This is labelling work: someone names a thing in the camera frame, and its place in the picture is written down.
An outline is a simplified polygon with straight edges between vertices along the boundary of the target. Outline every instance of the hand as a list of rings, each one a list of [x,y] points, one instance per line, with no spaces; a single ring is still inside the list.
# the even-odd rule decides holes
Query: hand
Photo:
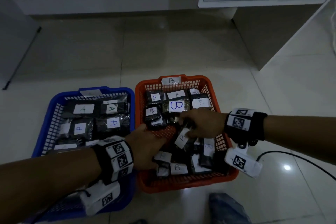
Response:
[[[145,131],[146,124],[141,124],[136,130],[125,137],[131,146],[133,163],[136,170],[156,169],[157,163],[152,158],[166,143],[165,138],[157,138],[151,132]]]
[[[179,124],[183,124],[185,118],[191,119],[196,128],[186,133],[188,138],[203,137],[215,138],[223,133],[226,114],[213,112],[205,108],[191,109],[180,114]]]

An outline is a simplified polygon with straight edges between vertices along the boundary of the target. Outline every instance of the blue basket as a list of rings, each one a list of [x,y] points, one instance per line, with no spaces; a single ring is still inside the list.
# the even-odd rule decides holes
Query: blue basket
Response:
[[[100,90],[102,96],[84,97],[81,91],[84,90]],[[57,137],[60,124],[62,122],[61,114],[63,107],[70,99],[97,99],[110,96],[118,96],[128,94],[128,102],[131,103],[130,109],[130,128],[131,131],[135,129],[135,96],[130,88],[109,88],[109,87],[91,87],[82,88],[78,91],[62,92],[52,98],[49,103],[47,114],[44,117],[44,122],[38,137],[32,158],[40,157],[47,153],[48,150],[53,149],[55,139]],[[125,176],[120,181],[120,196],[112,201],[109,205],[104,207],[99,213],[114,212],[124,209],[132,200],[135,193],[136,174],[133,171],[130,175]],[[78,217],[85,217],[85,209],[79,197],[67,197],[60,203],[55,205],[48,211],[40,221],[57,221],[72,219]]]

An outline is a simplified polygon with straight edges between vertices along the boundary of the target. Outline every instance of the red plastic basket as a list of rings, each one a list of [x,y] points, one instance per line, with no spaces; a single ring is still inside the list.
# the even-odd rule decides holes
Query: red plastic basket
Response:
[[[181,76],[181,83],[177,85],[162,85],[161,80],[165,77],[179,77]],[[210,100],[210,105],[213,111],[220,112],[217,103],[216,95],[213,90],[211,81],[202,75],[186,76],[185,74],[161,76],[154,80],[145,80],[138,83],[135,88],[135,127],[144,123],[143,113],[146,105],[145,92],[147,90],[181,90],[197,88],[201,93],[207,93]],[[167,128],[152,131],[157,137],[165,137],[167,143],[173,138],[176,129],[174,126],[167,126]],[[226,150],[232,147],[230,139],[227,135],[219,135],[215,139],[216,150]],[[167,178],[157,178],[152,171],[141,171],[138,173],[138,183],[141,189],[146,193],[157,193],[169,190],[178,190],[191,187],[199,187],[210,185],[219,182],[228,182],[234,180],[238,175],[238,170],[235,168],[229,169],[228,175],[221,173],[210,173],[200,175],[178,175]]]

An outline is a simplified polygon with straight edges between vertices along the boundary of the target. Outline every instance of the black cable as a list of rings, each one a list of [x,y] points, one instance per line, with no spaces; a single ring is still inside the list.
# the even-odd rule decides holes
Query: black cable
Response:
[[[85,190],[85,189],[77,189],[73,192],[70,192],[66,195],[64,195],[63,197],[57,199],[52,205],[50,205],[49,207],[47,207],[47,209],[45,209],[42,213],[38,214],[35,219],[31,222],[31,224],[35,224],[36,222],[38,222],[40,220],[40,218],[43,217],[43,215],[45,215],[54,205],[56,205],[57,203],[59,203],[60,201],[62,201],[63,199],[65,199],[67,196],[70,196],[71,194],[73,193],[76,193],[76,192],[85,192],[85,194],[87,195],[87,197],[90,197],[91,194]]]
[[[257,158],[256,161],[258,162],[258,161],[260,160],[260,158],[261,158],[263,155],[265,155],[265,154],[267,154],[267,153],[272,153],[272,152],[284,153],[284,154],[292,155],[292,156],[297,157],[297,158],[301,158],[301,159],[303,159],[303,160],[309,162],[310,164],[314,165],[315,167],[321,169],[323,172],[325,172],[327,175],[329,175],[331,178],[333,178],[333,179],[336,181],[336,177],[333,176],[331,173],[329,173],[327,170],[323,169],[322,167],[316,165],[314,162],[311,162],[310,160],[308,160],[308,159],[306,159],[306,158],[300,157],[300,156],[298,156],[298,155],[295,155],[295,154],[292,154],[292,153],[289,153],[289,152],[285,152],[285,151],[266,151],[266,152],[264,152],[263,154],[260,154],[260,155],[258,156],[258,158]]]

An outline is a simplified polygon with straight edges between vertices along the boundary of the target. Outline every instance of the floor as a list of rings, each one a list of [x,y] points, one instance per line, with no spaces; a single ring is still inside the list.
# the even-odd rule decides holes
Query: floor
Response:
[[[222,112],[248,107],[273,115],[334,116],[330,12],[319,14],[261,72],[236,28],[220,13],[39,20],[41,33],[9,89],[0,92],[0,163],[31,156],[55,94],[91,86],[135,90],[139,81],[162,75],[207,76]],[[267,150],[289,151],[259,142],[249,153],[256,157]],[[314,162],[336,175],[335,166]],[[138,191],[123,211],[57,223],[128,224],[140,218],[149,224],[209,223],[210,192],[231,195],[253,223],[335,223],[334,180],[289,155],[265,155],[263,165],[256,179],[240,174],[232,182],[210,186],[159,194]]]

